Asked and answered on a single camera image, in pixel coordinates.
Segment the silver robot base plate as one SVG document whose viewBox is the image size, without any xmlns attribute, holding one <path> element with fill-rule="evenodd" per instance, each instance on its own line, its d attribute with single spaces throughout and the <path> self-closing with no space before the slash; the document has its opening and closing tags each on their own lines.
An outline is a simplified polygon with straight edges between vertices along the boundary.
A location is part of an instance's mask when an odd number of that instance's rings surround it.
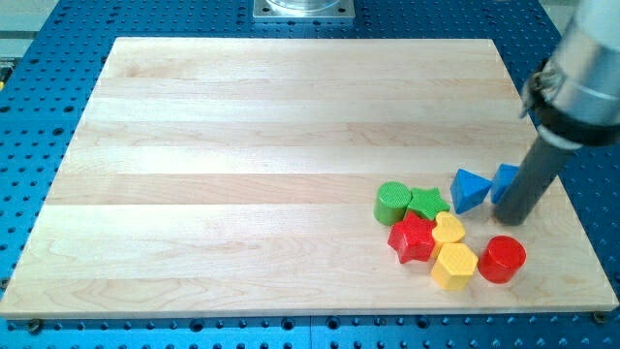
<svg viewBox="0 0 620 349">
<path fill-rule="evenodd" d="M 353 19 L 354 0 L 254 0 L 255 20 Z"/>
</svg>

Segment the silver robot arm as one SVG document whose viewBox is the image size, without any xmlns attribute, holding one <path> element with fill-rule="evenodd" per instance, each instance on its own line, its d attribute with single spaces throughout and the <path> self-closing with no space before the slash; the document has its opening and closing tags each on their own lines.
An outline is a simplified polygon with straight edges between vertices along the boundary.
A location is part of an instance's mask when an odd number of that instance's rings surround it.
<svg viewBox="0 0 620 349">
<path fill-rule="evenodd" d="M 540 137 L 561 149 L 619 141 L 619 0 L 578 4 L 557 48 L 522 90 Z"/>
</svg>

